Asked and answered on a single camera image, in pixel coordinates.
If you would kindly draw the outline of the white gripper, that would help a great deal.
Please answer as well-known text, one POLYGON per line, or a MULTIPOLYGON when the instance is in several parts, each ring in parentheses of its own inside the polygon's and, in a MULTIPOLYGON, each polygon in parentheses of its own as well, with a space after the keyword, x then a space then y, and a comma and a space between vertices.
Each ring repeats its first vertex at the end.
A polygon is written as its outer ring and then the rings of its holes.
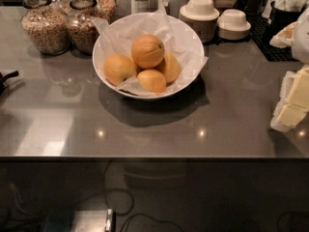
MULTIPOLYGON (((309 64, 309 8, 284 27, 269 42, 277 48, 290 47, 292 56, 303 64, 309 64)), ((279 102, 270 126, 276 131, 294 129, 309 112, 309 66, 298 72, 286 72, 283 78, 279 102)))

